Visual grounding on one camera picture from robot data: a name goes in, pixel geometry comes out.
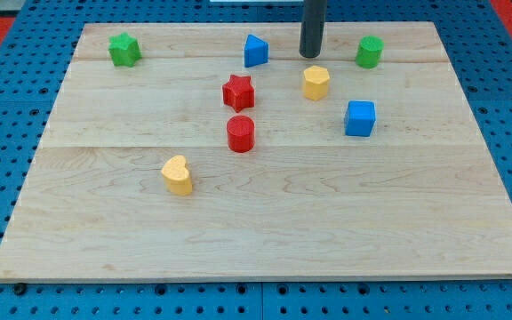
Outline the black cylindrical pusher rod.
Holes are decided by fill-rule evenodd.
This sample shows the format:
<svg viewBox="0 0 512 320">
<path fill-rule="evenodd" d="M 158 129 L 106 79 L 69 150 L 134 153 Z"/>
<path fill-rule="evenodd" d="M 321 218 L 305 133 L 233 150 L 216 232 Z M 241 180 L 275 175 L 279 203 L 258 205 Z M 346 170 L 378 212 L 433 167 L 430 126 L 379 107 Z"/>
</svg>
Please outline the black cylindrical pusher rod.
<svg viewBox="0 0 512 320">
<path fill-rule="evenodd" d="M 322 48 L 327 0 L 304 0 L 300 28 L 300 55 L 316 58 Z"/>
</svg>

